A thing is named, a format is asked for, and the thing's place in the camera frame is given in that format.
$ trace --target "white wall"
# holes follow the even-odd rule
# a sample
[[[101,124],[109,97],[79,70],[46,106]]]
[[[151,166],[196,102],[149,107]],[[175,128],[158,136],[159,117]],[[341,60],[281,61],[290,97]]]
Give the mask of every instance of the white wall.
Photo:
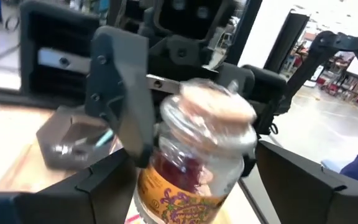
[[[263,68],[295,0],[263,0],[238,66]]]
[[[349,67],[347,68],[348,72],[358,75],[358,59],[355,57]]]

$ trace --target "white panel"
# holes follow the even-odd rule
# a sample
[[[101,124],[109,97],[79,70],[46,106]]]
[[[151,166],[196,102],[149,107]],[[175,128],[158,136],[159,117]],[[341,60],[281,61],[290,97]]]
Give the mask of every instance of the white panel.
[[[63,58],[67,60],[66,65],[60,62]],[[38,64],[72,72],[80,72],[85,75],[89,74],[91,70],[90,58],[45,47],[38,51]]]
[[[238,66],[263,68],[294,0],[263,0]]]
[[[347,68],[348,72],[358,75],[358,59],[355,57],[349,67]]]
[[[19,74],[8,71],[0,71],[0,88],[9,90],[19,90],[21,79]]]

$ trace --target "black metal frame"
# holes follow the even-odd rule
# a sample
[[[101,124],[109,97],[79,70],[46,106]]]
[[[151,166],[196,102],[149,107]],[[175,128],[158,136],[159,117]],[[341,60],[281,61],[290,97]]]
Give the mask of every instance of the black metal frame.
[[[239,63],[242,51],[246,46],[251,28],[254,25],[262,1],[263,0],[247,0],[241,20],[238,24],[236,33],[234,34],[233,43],[226,55],[226,63],[233,65]]]
[[[280,73],[286,59],[305,29],[309,16],[289,12],[278,34],[272,50],[265,62],[264,69]]]

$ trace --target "metal bracket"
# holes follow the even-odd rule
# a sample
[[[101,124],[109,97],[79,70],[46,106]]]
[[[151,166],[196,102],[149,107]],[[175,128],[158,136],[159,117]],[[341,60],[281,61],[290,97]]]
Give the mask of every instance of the metal bracket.
[[[85,111],[105,119],[137,166],[153,148],[154,107],[147,84],[148,42],[113,27],[100,27],[91,43]]]

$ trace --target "table surface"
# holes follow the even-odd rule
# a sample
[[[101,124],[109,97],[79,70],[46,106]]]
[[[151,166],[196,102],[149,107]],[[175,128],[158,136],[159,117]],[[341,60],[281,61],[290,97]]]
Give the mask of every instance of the table surface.
[[[50,170],[42,159],[35,132],[53,111],[0,105],[0,191],[37,192],[72,172]],[[140,224],[133,203],[128,211],[131,221]],[[238,184],[226,199],[214,224],[260,224]]]

